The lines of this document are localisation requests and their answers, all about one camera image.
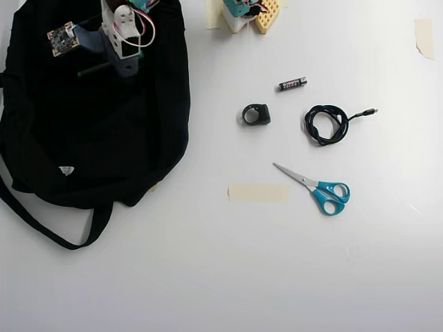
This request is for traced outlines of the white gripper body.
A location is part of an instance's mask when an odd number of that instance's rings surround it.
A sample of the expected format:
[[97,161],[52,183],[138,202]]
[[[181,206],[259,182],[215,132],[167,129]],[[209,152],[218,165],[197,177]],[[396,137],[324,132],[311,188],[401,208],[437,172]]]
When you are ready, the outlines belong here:
[[140,55],[141,34],[136,27],[136,13],[131,6],[122,4],[112,10],[108,3],[103,3],[102,29],[120,59]]

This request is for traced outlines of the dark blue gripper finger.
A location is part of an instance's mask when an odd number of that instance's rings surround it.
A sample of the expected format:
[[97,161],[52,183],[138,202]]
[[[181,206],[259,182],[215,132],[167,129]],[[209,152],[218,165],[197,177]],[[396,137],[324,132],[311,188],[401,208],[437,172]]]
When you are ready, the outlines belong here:
[[82,71],[80,73],[81,76],[108,68],[113,68],[121,77],[133,77],[138,73],[138,55],[133,55],[126,59],[119,58],[110,39],[101,28],[97,31],[75,28],[74,33],[82,48],[89,52],[100,54],[105,59],[104,63]]

